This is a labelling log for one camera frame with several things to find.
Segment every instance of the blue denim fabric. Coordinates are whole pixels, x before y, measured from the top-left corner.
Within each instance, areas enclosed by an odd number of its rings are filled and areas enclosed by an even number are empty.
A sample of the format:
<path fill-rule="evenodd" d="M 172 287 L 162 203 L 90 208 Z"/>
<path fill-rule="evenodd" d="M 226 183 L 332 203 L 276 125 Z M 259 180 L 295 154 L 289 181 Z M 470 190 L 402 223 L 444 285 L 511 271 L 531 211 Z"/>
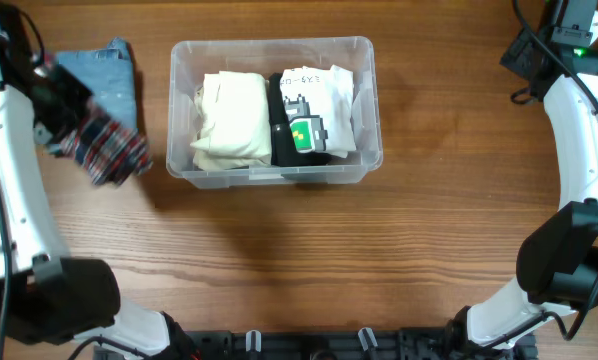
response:
<path fill-rule="evenodd" d="M 86 85 L 114 120 L 137 128 L 134 69 L 125 40 L 114 38 L 101 50 L 58 52 L 55 61 Z"/>

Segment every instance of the printed graphic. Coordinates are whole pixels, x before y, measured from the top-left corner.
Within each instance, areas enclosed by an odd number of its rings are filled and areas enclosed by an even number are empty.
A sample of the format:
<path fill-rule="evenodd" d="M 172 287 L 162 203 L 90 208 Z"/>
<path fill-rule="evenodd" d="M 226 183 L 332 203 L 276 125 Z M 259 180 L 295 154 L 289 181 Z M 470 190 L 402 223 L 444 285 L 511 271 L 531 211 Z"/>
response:
<path fill-rule="evenodd" d="M 328 131 L 323 127 L 321 116 L 310 114 L 310 104 L 306 102 L 306 98 L 301 94 L 297 96 L 297 101 L 290 101 L 285 97 L 283 104 L 288 114 L 297 151 L 300 153 L 326 151 Z"/>

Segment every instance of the clear plastic container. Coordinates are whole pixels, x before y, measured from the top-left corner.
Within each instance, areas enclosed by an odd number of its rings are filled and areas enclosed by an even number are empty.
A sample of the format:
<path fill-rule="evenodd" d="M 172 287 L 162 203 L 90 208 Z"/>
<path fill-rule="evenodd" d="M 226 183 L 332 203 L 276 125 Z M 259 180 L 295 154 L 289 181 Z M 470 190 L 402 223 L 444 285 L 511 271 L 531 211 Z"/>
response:
<path fill-rule="evenodd" d="M 357 151 L 346 159 L 333 157 L 326 166 L 269 167 L 203 171 L 192 163 L 202 118 L 192 102 L 204 75 L 220 70 L 254 72 L 266 79 L 284 69 L 310 66 L 329 69 L 338 65 L 354 73 L 352 128 Z M 374 50 L 364 37 L 184 41 L 172 49 L 170 108 L 166 166 L 172 176 L 200 189 L 237 185 L 294 183 L 357 183 L 383 160 Z"/>

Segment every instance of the red plaid fabric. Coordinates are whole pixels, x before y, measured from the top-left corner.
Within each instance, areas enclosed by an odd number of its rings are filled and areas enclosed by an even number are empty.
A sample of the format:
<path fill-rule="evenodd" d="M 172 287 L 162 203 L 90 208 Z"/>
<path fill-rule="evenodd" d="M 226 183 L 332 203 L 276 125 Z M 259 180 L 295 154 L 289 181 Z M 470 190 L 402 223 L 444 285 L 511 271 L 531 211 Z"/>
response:
<path fill-rule="evenodd" d="M 131 174 L 148 171 L 152 159 L 147 139 L 112 120 L 94 102 L 88 109 L 81 124 L 61 141 L 64 155 L 86 169 L 94 185 L 121 185 Z"/>

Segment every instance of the wooden table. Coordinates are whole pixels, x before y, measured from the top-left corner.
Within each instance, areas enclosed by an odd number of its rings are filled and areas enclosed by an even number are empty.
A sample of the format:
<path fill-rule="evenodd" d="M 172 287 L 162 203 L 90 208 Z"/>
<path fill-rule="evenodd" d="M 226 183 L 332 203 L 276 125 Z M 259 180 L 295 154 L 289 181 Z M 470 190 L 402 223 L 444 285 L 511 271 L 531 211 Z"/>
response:
<path fill-rule="evenodd" d="M 541 105 L 510 103 L 525 85 L 498 65 L 520 29 L 509 1 L 17 4 L 48 49 L 101 48 L 114 36 L 133 45 L 153 170 L 95 189 L 69 161 L 40 166 L 74 255 L 106 260 L 124 296 L 185 329 L 442 326 L 514 275 L 520 244 L 557 209 L 550 122 Z M 536 23 L 542 2 L 522 6 Z M 177 42 L 348 35 L 375 48 L 379 170 L 357 185 L 218 191 L 168 174 Z M 541 359 L 598 359 L 598 309 L 572 343 L 554 325 L 538 338 Z M 65 359 L 73 348 L 9 341 L 7 358 Z"/>

